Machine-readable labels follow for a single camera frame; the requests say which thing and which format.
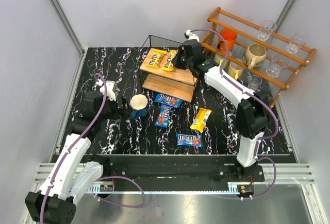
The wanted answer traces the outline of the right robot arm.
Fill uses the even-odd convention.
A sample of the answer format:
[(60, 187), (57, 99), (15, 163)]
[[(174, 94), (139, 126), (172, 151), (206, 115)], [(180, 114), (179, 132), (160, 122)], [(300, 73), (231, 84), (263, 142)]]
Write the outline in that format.
[(176, 68), (188, 69), (194, 77), (203, 78), (207, 85), (220, 92), (236, 108), (235, 126), (240, 134), (240, 144), (235, 174), (242, 178), (251, 173), (260, 160), (257, 155), (260, 142), (277, 135), (276, 131), (265, 135), (271, 120), (277, 120), (266, 104), (267, 94), (254, 92), (231, 77), (222, 65), (204, 54), (197, 39), (181, 44), (173, 63)]

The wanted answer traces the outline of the yellow M&M bag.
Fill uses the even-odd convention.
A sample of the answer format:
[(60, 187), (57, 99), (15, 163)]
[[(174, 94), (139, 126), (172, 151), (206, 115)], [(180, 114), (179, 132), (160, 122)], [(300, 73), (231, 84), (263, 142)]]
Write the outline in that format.
[(210, 109), (199, 108), (199, 111), (196, 117), (193, 119), (193, 123), (190, 126), (190, 129), (197, 130), (200, 133), (203, 133), (206, 126), (207, 120), (212, 111)]
[(159, 68), (158, 64), (166, 53), (167, 52), (165, 50), (154, 49), (146, 66), (150, 68)]
[(170, 50), (165, 65), (161, 68), (163, 71), (174, 71), (174, 64), (172, 60), (176, 57), (178, 50)]

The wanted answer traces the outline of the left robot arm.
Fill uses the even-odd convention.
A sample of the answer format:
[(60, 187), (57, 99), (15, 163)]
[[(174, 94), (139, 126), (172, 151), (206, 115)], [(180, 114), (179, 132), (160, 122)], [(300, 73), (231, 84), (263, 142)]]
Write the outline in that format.
[(71, 223), (76, 207), (90, 186), (111, 171), (110, 160), (92, 156), (80, 173), (78, 165), (105, 120), (119, 120), (131, 114), (122, 97), (119, 108), (115, 99), (102, 91), (85, 95), (74, 121), (70, 124), (63, 149), (44, 183), (37, 192), (29, 192), (25, 204), (32, 221), (38, 223)]

